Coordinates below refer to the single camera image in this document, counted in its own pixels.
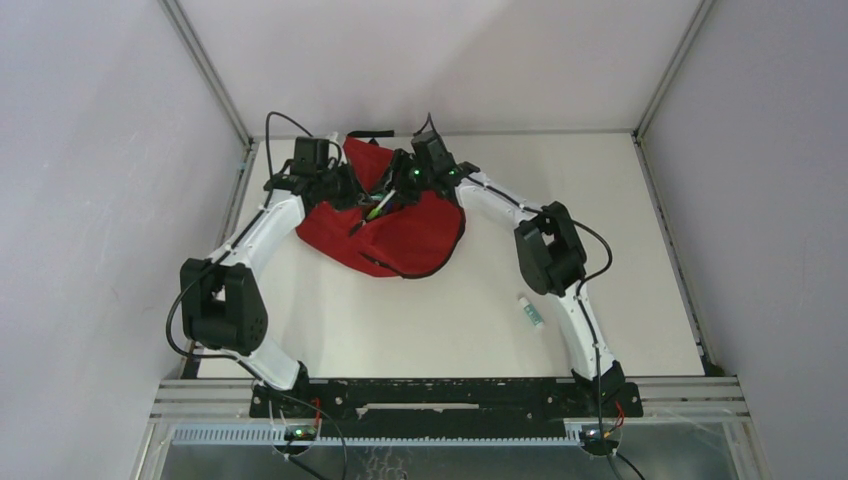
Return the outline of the red student backpack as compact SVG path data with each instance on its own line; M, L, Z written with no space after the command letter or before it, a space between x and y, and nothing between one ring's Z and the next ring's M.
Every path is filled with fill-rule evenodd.
M379 203L369 196L390 191L395 150L351 136L341 146L361 183L361 205L333 209L322 203L308 211L297 235L322 254L373 277L419 279L435 274L465 233L463 208L426 192L413 205L391 199L380 216L367 221Z

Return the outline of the green capped white pen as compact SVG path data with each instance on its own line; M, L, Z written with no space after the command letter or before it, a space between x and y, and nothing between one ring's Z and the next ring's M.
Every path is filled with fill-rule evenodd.
M383 213L385 206L389 203L389 201L392 199L392 197L395 194L396 194L396 191L391 190L387 194L382 196L380 198L379 203L368 213L368 215L365 217L365 219L367 221L371 221L371 220L376 219L378 216L380 216Z

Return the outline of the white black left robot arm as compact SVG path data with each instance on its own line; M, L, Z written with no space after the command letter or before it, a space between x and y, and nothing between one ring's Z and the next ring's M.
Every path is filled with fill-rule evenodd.
M301 383L305 365L268 334L269 314L259 279L282 242L327 200L356 205L352 168L338 133L295 139L293 155L273 168L257 212L204 258L180 269L180 292L169 314L180 315L184 335L205 348L203 360L239 363L275 388L274 404L290 417L311 407L311 388Z

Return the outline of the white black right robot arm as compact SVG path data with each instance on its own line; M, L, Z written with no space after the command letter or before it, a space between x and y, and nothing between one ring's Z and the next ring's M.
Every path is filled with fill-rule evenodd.
M477 166L458 163L434 130L415 136L412 149L393 152L390 189L399 199L426 192L463 209L489 215L511 229L520 274L536 294L551 298L570 356L579 406L592 416L605 415L618 400L626 378L607 345L588 298L588 255L582 233L592 230L572 218L560 202L530 202L493 181Z

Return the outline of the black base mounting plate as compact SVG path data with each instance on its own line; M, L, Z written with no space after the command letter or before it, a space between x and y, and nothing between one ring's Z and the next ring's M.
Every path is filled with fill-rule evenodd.
M479 409L521 411L544 418L640 418L644 415L638 386L626 382L596 398L590 383L560 377L380 379L313 378L293 391L278 392L255 385L248 401L251 418L309 418L315 408L336 420L353 419L361 409L374 406L416 409L449 405Z

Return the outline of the aluminium frame rail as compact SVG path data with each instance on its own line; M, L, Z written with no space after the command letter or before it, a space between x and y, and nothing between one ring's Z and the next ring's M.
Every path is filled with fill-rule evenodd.
M249 133L232 96L226 88L184 6L177 0L159 0L158 4L165 17L172 24L188 56L198 70L200 77L211 92L236 137L245 148L251 147L253 145L253 137Z

